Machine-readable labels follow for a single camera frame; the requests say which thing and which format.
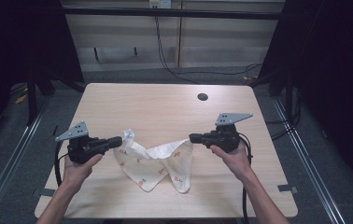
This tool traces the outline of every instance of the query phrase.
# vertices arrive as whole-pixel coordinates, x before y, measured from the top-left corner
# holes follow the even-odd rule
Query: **gray carpet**
[[[236,73],[244,71],[242,67],[229,68],[190,68],[186,71],[211,71]],[[258,69],[247,74],[220,75],[210,73],[180,74],[200,84],[244,85],[252,81]],[[171,75],[163,69],[134,70],[122,72],[100,72],[85,74],[87,83],[90,82],[122,82],[122,83],[181,83],[192,82]],[[74,116],[81,93],[69,90],[64,84],[54,83],[57,88],[54,96],[44,112],[43,119],[28,146],[22,161],[13,176],[5,195],[0,202],[0,223],[33,223],[35,206],[38,198],[32,196],[35,189],[45,186],[54,157],[55,127],[58,133],[66,130]],[[280,120],[277,115],[273,99],[269,96],[267,85],[254,89],[265,120]],[[27,102],[19,105],[10,100],[0,122],[0,174],[18,144],[25,129],[28,118]],[[38,95],[39,105],[45,102],[46,97]],[[281,123],[268,124],[270,134],[283,131]],[[297,126],[307,150],[311,155],[325,184],[329,188],[343,213],[346,223],[353,223],[353,172],[344,163],[331,140],[324,138],[320,124],[312,117],[310,111],[302,103],[302,116]],[[275,149],[283,166],[284,172],[291,186],[299,190],[294,194],[299,213],[290,219],[291,223],[331,223],[313,184],[297,155],[293,144],[287,135],[274,141]],[[167,223],[169,220],[125,220],[124,223]],[[188,223],[234,223],[234,220],[186,220]],[[103,223],[103,220],[66,219],[64,223]]]

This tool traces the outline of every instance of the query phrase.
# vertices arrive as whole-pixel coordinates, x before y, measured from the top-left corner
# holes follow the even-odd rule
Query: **table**
[[[199,93],[208,96],[198,99]],[[145,148],[182,140],[190,133],[215,130],[219,113],[252,113],[236,123],[252,145],[252,167],[286,217],[297,215],[290,191],[280,192],[287,180],[250,87],[175,84],[100,84],[87,86],[71,126],[86,121],[91,137],[123,136],[132,129]],[[63,143],[60,155],[66,152]],[[46,189],[57,189],[54,170]],[[93,167],[92,175],[74,197],[66,217],[92,218],[202,218],[242,217],[243,185],[223,161],[203,145],[194,145],[191,189],[178,193],[166,176],[152,192],[144,192],[126,175],[109,150]],[[50,197],[42,196],[37,217]],[[250,202],[249,217],[254,217]]]

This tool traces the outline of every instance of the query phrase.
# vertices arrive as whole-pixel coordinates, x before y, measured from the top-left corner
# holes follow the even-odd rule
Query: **cloth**
[[[146,192],[167,175],[178,192],[186,193],[191,187],[193,146],[189,139],[145,149],[134,141],[133,131],[127,130],[122,145],[114,150],[121,169]]]

